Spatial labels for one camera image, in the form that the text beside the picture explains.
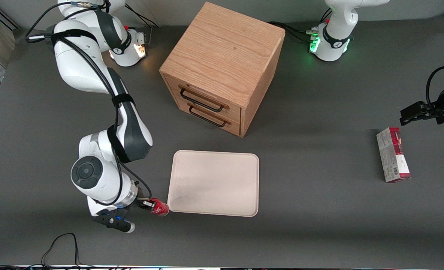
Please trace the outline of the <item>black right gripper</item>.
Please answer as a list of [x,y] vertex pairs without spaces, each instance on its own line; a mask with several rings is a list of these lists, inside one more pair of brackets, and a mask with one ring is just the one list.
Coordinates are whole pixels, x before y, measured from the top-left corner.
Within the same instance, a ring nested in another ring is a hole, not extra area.
[[137,187],[136,197],[131,203],[131,207],[139,207],[143,210],[154,210],[156,203],[157,201],[155,198],[150,198],[148,195],[144,195],[142,188]]

